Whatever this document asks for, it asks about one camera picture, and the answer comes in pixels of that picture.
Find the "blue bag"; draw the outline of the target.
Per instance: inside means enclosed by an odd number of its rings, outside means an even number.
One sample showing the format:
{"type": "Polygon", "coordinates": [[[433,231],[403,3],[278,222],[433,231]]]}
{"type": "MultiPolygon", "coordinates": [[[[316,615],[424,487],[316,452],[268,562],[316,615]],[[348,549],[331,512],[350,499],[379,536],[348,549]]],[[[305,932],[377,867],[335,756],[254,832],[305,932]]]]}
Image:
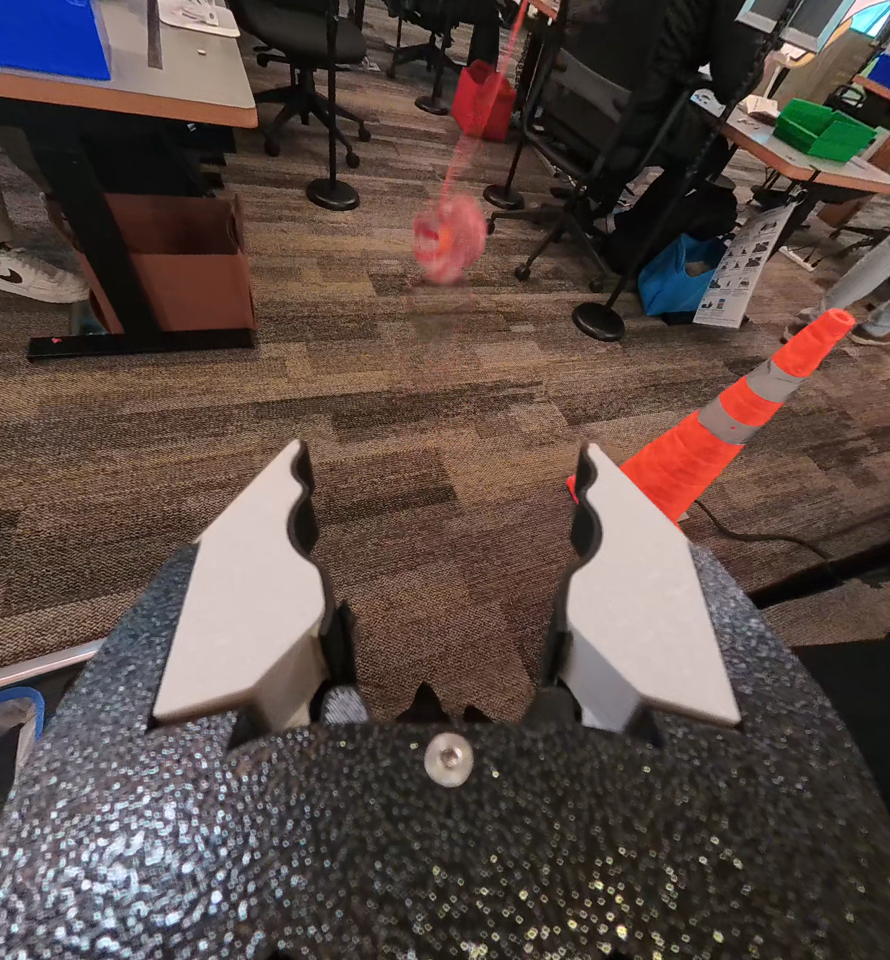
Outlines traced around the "blue bag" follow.
{"type": "Polygon", "coordinates": [[[643,313],[667,326],[692,323],[727,248],[719,237],[699,240],[680,234],[639,272],[643,313]]]}

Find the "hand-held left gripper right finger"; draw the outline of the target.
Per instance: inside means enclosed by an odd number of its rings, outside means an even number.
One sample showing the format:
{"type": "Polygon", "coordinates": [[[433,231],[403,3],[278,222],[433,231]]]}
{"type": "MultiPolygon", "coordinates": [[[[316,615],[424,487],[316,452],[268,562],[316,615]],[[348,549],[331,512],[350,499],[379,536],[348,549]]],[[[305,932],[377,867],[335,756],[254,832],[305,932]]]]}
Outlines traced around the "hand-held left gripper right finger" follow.
{"type": "Polygon", "coordinates": [[[550,678],[582,726],[647,712],[736,729],[741,716],[686,536],[593,442],[575,472],[575,562],[555,600],[550,678]]]}

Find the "black office chair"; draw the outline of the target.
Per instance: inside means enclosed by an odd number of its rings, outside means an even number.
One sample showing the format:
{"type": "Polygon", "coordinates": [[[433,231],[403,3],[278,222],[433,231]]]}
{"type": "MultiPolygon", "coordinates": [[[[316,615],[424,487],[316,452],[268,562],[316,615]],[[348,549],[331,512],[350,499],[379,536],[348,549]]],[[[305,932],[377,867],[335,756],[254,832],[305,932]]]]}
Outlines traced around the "black office chair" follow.
{"type": "Polygon", "coordinates": [[[329,172],[308,184],[307,198],[325,210],[355,210],[360,198],[353,186],[338,177],[337,146],[343,147],[348,167],[357,168],[360,158],[338,121],[353,122],[361,142],[368,142],[371,134],[361,117],[336,102],[336,74],[338,67],[364,63],[361,28],[355,19],[339,16],[338,2],[231,1],[227,6],[238,27],[259,42],[254,49],[258,66],[289,67],[288,86],[254,94],[257,106],[281,107],[273,120],[259,121],[265,152],[273,158],[280,154],[281,132],[291,119],[297,117],[307,125],[314,116],[329,133],[329,172]]]}
{"type": "MultiPolygon", "coordinates": [[[[595,218],[598,204],[589,189],[638,106],[668,3],[570,2],[564,26],[555,27],[560,42],[554,58],[544,55],[544,83],[532,102],[527,137],[551,160],[565,162],[578,194],[563,206],[566,222],[550,230],[543,244],[515,270],[518,281],[530,278],[535,259],[573,225],[594,251],[594,258],[602,259],[610,271],[620,275],[631,266],[641,270],[680,234],[704,240],[726,234],[733,227],[737,215],[733,195],[708,181],[715,164],[727,154],[726,141],[718,135],[703,158],[698,156],[691,163],[645,239],[630,245],[607,239],[614,215],[629,210],[662,173],[660,167],[650,165],[650,157],[668,124],[684,104],[692,102],[694,90],[710,90],[706,66],[679,78],[674,105],[647,147],[635,177],[619,195],[607,199],[605,214],[595,218]]],[[[712,131],[708,120],[706,123],[712,131]]]]}

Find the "green tray bin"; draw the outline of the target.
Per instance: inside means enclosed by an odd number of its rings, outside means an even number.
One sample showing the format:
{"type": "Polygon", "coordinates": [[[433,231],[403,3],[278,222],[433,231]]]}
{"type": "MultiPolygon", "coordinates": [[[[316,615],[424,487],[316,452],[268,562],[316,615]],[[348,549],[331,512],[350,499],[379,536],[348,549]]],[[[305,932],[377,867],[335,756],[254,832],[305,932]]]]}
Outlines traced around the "green tray bin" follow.
{"type": "Polygon", "coordinates": [[[779,113],[775,137],[805,156],[846,163],[876,138],[872,126],[815,102],[792,99],[779,113]]]}

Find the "red box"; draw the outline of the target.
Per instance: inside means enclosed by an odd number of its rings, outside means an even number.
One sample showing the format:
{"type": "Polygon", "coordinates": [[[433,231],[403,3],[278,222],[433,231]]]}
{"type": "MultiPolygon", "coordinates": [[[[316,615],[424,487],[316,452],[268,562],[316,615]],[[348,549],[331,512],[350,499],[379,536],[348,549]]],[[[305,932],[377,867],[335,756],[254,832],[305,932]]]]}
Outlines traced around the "red box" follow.
{"type": "Polygon", "coordinates": [[[451,116],[466,138],[506,141],[516,91],[504,74],[477,59],[465,66],[451,104],[451,116]]]}

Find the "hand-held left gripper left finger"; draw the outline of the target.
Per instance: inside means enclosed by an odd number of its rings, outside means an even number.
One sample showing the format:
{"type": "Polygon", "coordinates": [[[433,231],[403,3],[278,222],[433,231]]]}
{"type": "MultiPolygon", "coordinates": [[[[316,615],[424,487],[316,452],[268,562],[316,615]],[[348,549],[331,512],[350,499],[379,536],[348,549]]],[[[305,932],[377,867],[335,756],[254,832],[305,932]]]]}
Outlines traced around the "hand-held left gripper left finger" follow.
{"type": "Polygon", "coordinates": [[[196,540],[153,707],[161,725],[250,715],[306,726],[330,676],[331,585],[311,556],[317,522],[307,445],[292,440],[196,540]]]}

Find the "large blue parts bin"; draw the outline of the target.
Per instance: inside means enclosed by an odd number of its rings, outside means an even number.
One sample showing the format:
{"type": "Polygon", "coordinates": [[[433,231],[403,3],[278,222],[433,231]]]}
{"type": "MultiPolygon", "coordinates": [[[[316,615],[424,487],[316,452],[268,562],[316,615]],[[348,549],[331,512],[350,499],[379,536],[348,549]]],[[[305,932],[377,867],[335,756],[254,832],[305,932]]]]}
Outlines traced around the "large blue parts bin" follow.
{"type": "Polygon", "coordinates": [[[0,68],[106,82],[111,57],[90,1],[0,1],[0,68]]]}

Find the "white side table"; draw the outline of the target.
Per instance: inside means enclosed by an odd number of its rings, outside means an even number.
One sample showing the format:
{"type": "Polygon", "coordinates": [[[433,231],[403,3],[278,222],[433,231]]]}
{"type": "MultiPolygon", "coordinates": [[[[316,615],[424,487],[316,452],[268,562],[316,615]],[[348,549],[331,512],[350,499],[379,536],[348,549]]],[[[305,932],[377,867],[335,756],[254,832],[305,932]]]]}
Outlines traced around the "white side table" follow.
{"type": "Polygon", "coordinates": [[[720,134],[732,150],[747,153],[766,169],[765,182],[754,191],[760,205],[806,200],[836,204],[869,197],[890,197],[890,174],[862,158],[836,162],[810,157],[777,138],[772,127],[735,107],[720,134]]]}

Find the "printed paper sheet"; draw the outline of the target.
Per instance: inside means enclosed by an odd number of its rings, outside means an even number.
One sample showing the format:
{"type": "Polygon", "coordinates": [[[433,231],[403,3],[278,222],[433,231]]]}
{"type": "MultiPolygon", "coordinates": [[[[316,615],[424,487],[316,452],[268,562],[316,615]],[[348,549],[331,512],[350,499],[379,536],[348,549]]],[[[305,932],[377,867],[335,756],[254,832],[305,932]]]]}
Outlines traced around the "printed paper sheet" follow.
{"type": "Polygon", "coordinates": [[[693,316],[696,326],[738,330],[751,297],[787,225],[795,204],[748,217],[738,228],[715,268],[693,316]]]}

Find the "orange striped traffic cone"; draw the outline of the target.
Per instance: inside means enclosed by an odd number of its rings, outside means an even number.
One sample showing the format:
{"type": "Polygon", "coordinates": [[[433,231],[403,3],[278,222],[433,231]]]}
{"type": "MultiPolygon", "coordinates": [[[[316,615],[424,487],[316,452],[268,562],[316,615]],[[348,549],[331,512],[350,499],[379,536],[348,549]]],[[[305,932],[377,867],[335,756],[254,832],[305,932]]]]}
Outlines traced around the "orange striped traffic cone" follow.
{"type": "Polygon", "coordinates": [[[678,523],[855,324],[844,310],[824,312],[770,358],[646,445],[621,471],[678,523]]]}

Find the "grey work table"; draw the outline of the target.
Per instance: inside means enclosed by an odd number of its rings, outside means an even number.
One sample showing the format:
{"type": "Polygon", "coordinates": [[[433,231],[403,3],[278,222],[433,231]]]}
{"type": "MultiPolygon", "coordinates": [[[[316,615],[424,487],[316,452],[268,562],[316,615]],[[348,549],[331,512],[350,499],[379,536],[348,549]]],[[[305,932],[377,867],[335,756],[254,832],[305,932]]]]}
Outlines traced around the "grey work table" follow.
{"type": "Polygon", "coordinates": [[[91,3],[111,48],[110,80],[0,68],[0,126],[23,130],[105,325],[32,339],[28,359],[252,349],[256,330],[162,330],[106,201],[216,198],[202,163],[222,162],[234,131],[258,125],[237,41],[163,24],[164,2],[91,3]]]}

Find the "cardboard box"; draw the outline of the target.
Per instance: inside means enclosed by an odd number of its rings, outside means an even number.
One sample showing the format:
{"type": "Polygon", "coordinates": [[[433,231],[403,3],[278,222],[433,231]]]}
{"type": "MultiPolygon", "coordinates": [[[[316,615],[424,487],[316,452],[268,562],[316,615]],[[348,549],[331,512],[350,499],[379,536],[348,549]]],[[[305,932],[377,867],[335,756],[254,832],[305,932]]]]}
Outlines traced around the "cardboard box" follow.
{"type": "Polygon", "coordinates": [[[108,194],[165,332],[256,329],[238,198],[108,194]]]}

